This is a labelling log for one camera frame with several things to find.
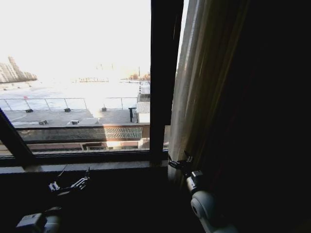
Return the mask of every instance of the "pole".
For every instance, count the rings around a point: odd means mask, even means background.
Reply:
[[[68,108],[68,104],[67,104],[67,101],[66,101],[66,99],[64,98],[64,101],[65,101],[65,104],[66,104],[66,106],[67,106],[67,108]]]
[[[133,118],[133,109],[132,108],[128,108],[130,110],[130,121],[132,122],[132,118]]]
[[[49,107],[49,104],[48,104],[48,102],[47,102],[47,99],[44,99],[44,100],[45,100],[45,102],[46,102],[46,104],[47,104],[49,110],[51,110],[50,107]]]
[[[5,101],[6,104],[9,106],[9,109],[10,109],[11,111],[13,111],[12,108],[11,108],[11,106],[9,105],[9,103],[8,103],[6,100],[4,100],[4,101]]]
[[[83,98],[83,101],[84,101],[84,105],[86,106],[86,99]]]
[[[28,104],[28,102],[27,102],[27,100],[26,100],[26,99],[25,99],[25,102],[26,102],[26,104],[27,104],[28,108],[29,108],[29,109],[31,109],[31,107],[29,106],[29,104]]]

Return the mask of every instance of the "rooftop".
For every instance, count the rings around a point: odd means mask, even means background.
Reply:
[[[79,125],[96,124],[122,124],[131,123],[129,110],[71,110],[69,113],[63,111],[4,111],[15,128],[39,127],[65,127],[69,126],[71,120],[78,120]],[[47,125],[39,125],[39,121],[47,121]],[[133,123],[137,122],[136,114],[133,114]]]

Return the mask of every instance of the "white railing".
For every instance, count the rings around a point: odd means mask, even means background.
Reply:
[[[37,98],[37,99],[0,99],[0,108],[7,111],[33,110],[72,110],[88,109],[128,109],[137,104],[136,97],[119,98]]]

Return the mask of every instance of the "metal railing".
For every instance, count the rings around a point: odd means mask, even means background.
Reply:
[[[3,110],[72,110],[106,109],[124,110],[137,104],[137,97],[95,98],[35,98],[35,99],[0,99]]]

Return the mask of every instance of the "curtain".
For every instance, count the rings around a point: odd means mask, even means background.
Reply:
[[[175,78],[169,155],[198,169],[220,104],[248,0],[190,0]],[[169,167],[169,180],[182,184]]]

